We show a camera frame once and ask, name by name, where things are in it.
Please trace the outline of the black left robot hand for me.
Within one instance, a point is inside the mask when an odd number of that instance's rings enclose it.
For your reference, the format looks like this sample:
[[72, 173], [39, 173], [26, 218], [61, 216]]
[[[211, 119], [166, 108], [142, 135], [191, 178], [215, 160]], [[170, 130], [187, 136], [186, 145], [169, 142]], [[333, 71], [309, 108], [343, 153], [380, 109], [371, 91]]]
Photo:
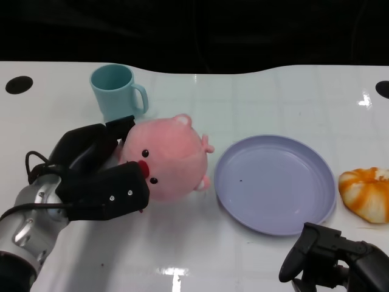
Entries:
[[110, 220], [147, 207], [150, 191], [139, 163], [108, 165], [134, 125], [127, 116], [70, 130], [58, 141], [49, 168], [61, 178], [55, 193], [70, 221]]

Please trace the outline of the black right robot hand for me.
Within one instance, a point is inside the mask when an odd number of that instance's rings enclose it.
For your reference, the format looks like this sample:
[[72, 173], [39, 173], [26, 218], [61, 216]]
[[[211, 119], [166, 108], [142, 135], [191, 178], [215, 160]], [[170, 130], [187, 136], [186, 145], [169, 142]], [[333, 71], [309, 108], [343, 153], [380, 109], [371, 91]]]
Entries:
[[292, 282], [295, 291], [317, 286], [347, 291], [388, 291], [388, 256], [365, 241], [355, 242], [341, 231], [305, 223], [286, 256], [279, 281]]

